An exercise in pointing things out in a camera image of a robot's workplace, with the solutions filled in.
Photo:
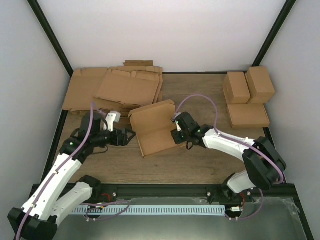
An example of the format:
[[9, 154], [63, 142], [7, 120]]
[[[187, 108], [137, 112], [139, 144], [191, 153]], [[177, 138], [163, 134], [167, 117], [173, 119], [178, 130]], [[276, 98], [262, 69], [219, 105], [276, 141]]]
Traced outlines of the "brown cardboard box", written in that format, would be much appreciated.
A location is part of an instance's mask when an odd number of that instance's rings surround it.
[[186, 145], [184, 142], [176, 144], [171, 135], [177, 128], [172, 123], [175, 112], [175, 102], [170, 99], [129, 112], [128, 118], [144, 158]]

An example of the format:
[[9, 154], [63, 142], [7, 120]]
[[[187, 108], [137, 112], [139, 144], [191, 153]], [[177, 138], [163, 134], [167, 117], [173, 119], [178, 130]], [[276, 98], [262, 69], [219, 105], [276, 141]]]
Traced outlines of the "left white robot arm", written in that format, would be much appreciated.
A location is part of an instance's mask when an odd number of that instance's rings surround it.
[[127, 146], [135, 137], [129, 129], [114, 128], [120, 117], [117, 111], [90, 111], [82, 117], [80, 127], [64, 141], [52, 169], [35, 193], [22, 207], [10, 210], [7, 218], [16, 240], [53, 239], [62, 221], [79, 205], [103, 210], [117, 204], [111, 197], [107, 201], [101, 199], [101, 181], [89, 175], [80, 178], [66, 194], [62, 192], [95, 148]]

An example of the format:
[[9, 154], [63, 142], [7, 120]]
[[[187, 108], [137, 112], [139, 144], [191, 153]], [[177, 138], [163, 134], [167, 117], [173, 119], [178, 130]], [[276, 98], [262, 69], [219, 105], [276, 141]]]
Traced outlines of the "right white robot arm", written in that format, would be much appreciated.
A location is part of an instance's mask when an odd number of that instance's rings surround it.
[[214, 126], [200, 126], [188, 112], [178, 113], [172, 122], [176, 124], [176, 129], [171, 131], [175, 144], [186, 143], [188, 150], [194, 146], [217, 150], [244, 163], [244, 171], [231, 174], [221, 185], [225, 200], [232, 202], [243, 191], [252, 188], [267, 191], [274, 184], [284, 182], [287, 165], [266, 137], [243, 138]]

